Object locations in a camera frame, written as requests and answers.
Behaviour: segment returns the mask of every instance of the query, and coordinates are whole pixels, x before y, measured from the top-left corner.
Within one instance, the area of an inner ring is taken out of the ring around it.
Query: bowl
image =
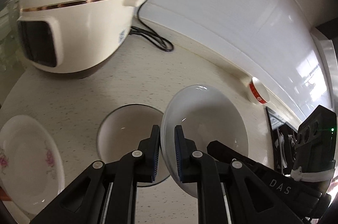
[[[251,79],[247,87],[247,95],[250,102],[256,105],[266,104],[270,101],[268,90],[256,77]]]
[[[125,154],[137,150],[142,139],[149,138],[153,125],[160,125],[163,113],[142,104],[129,104],[117,108],[102,121],[97,135],[97,150],[105,163],[118,161]],[[169,177],[162,153],[158,156],[158,169],[153,183],[137,186],[153,186]]]
[[[37,215],[64,188],[65,174],[53,138],[34,118],[17,115],[0,132],[0,179],[8,196]]]
[[[235,105],[221,91],[204,84],[180,90],[171,99],[161,124],[164,161],[175,182],[189,195],[197,197],[196,183],[181,183],[177,174],[174,128],[182,125],[185,138],[207,153],[214,140],[248,156],[248,137],[243,119]]]

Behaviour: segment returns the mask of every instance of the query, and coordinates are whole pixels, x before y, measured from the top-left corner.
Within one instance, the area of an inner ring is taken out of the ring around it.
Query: countertop
[[[272,168],[264,107],[246,98],[249,76],[185,36],[169,30],[167,36],[175,43],[170,53],[158,50],[139,36],[128,36],[103,68],[84,79],[55,79],[29,67],[0,109],[0,128],[18,114],[36,118],[59,148],[68,185],[99,159],[96,136],[108,113],[132,103],[164,112],[180,89],[204,83],[218,88],[237,107],[248,134],[249,157]],[[277,98],[272,97],[268,106],[298,127],[299,120]],[[171,177],[158,185],[138,188],[136,223],[197,223],[197,215],[197,199],[181,190]]]

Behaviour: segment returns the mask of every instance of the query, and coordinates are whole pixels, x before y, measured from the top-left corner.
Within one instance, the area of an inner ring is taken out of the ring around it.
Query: rice cooker
[[[58,74],[95,71],[129,33],[145,0],[20,0],[18,29],[25,56]]]

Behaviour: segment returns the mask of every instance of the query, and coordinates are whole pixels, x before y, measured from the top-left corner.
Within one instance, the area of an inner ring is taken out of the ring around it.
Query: gold trim band
[[[92,3],[92,2],[98,2],[98,1],[103,1],[103,0],[77,0],[77,1],[60,3],[60,4],[42,6],[42,7],[27,8],[27,9],[22,9],[21,11],[22,12],[28,12],[28,11],[39,11],[39,10],[51,10],[51,9],[58,9],[58,8],[88,4],[88,3]]]

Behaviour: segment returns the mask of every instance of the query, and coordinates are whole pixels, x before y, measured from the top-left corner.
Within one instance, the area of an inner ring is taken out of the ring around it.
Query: power cord
[[[154,31],[151,27],[149,27],[147,24],[145,24],[141,19],[140,19],[140,10],[143,7],[143,5],[147,2],[148,0],[144,1],[142,5],[138,8],[136,17],[137,20],[145,26],[148,30],[131,26],[131,30],[129,32],[129,35],[140,35],[143,36],[145,39],[147,39],[149,42],[151,42],[154,46],[159,48],[162,51],[165,52],[171,52],[174,50],[174,45],[171,43],[168,39],[160,36],[156,31]]]

